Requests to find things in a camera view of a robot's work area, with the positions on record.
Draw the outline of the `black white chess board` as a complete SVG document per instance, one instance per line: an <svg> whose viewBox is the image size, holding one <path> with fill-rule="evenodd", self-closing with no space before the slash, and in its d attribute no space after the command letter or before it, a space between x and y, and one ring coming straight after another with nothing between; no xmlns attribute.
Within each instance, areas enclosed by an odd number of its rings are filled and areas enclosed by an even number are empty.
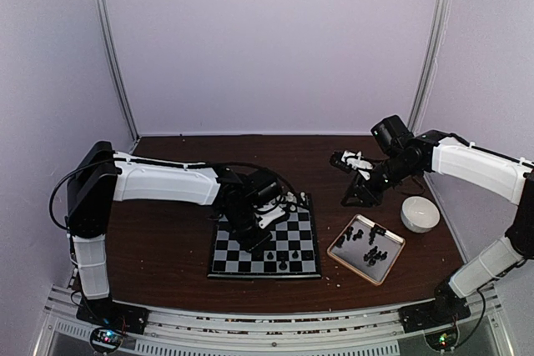
<svg viewBox="0 0 534 356"><path fill-rule="evenodd" d="M320 278L320 251L317 242L315 215L310 193L300 195L304 207L297 206L287 221L270 226L272 239L263 249L253 253L241 249L230 236L229 224L221 218L214 227L208 262L208 278L227 279L305 279ZM298 250L299 257L292 258ZM304 251L312 251L313 258L305 260ZM275 258L267 259L268 252ZM280 262L288 264L286 271L279 268Z"/></svg>

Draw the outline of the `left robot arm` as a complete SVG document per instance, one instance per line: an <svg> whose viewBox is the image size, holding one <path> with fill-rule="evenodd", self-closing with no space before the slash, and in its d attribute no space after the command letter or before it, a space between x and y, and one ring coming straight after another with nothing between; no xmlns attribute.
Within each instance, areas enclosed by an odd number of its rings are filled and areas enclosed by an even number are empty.
<svg viewBox="0 0 534 356"><path fill-rule="evenodd" d="M95 143L68 178L66 217L88 313L103 326L120 317L110 292L105 250L114 202L143 199L210 206L226 218L242 248L254 252L270 239L269 228L289 217L281 194L279 178L266 168L236 173L225 163L142 158L117 152L106 141Z"/></svg>

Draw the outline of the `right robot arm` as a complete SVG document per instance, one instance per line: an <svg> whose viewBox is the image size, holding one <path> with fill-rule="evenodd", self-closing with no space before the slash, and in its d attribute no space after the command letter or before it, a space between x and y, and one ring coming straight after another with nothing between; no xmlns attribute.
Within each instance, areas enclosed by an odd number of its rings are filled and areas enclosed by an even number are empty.
<svg viewBox="0 0 534 356"><path fill-rule="evenodd" d="M371 130L385 158L373 161L362 153L334 152L330 164L352 173L341 200L344 206L372 208L386 190L406 178L426 173L458 179L516 206L507 230L478 256L457 269L428 305L433 323L446 323L460 309L460 300L533 258L533 163L475 145L455 133L430 130L415 135L397 115Z"/></svg>

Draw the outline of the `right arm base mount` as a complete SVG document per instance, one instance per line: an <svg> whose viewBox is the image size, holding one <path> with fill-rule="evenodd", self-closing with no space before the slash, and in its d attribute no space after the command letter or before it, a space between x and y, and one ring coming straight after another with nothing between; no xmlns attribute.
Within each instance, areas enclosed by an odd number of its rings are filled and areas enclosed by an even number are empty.
<svg viewBox="0 0 534 356"><path fill-rule="evenodd" d="M466 305L453 311L440 311L435 301L404 306L398 313L405 333L439 327L471 316Z"/></svg>

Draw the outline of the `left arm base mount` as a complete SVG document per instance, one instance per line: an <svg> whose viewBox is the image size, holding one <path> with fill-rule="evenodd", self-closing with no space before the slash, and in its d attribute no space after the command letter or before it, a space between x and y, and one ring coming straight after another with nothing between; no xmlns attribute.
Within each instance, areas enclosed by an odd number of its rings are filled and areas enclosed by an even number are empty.
<svg viewBox="0 0 534 356"><path fill-rule="evenodd" d="M91 301L78 307L76 318L120 332L143 334L149 311L143 307L123 303Z"/></svg>

